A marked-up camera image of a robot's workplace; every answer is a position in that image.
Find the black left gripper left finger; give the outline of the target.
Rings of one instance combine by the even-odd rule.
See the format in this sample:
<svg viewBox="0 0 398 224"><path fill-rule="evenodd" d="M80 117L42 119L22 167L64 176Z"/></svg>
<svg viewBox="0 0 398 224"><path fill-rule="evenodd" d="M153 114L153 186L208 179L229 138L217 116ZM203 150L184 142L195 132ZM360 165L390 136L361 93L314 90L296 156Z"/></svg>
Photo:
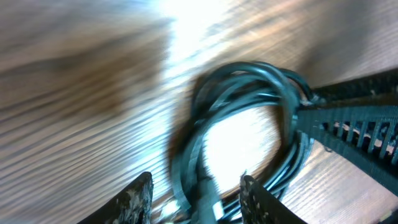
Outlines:
<svg viewBox="0 0 398 224"><path fill-rule="evenodd" d="M151 218L153 189L152 174L143 172L78 224L148 224Z"/></svg>

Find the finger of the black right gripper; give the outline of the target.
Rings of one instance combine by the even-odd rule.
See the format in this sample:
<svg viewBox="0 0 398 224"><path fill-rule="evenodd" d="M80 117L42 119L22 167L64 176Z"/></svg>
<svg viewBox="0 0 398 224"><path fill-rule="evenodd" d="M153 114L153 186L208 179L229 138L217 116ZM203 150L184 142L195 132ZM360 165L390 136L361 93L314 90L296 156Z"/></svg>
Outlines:
<svg viewBox="0 0 398 224"><path fill-rule="evenodd" d="M297 127L397 195L397 106L300 110Z"/></svg>
<svg viewBox="0 0 398 224"><path fill-rule="evenodd" d="M327 101L397 93L397 69L313 89Z"/></svg>

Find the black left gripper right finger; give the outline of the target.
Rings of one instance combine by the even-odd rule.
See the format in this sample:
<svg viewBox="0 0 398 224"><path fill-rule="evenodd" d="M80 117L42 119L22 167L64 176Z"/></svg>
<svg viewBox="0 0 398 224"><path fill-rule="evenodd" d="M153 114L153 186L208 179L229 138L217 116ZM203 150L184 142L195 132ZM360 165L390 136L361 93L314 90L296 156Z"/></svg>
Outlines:
<svg viewBox="0 0 398 224"><path fill-rule="evenodd" d="M239 203L244 224L306 224L250 175L241 176Z"/></svg>

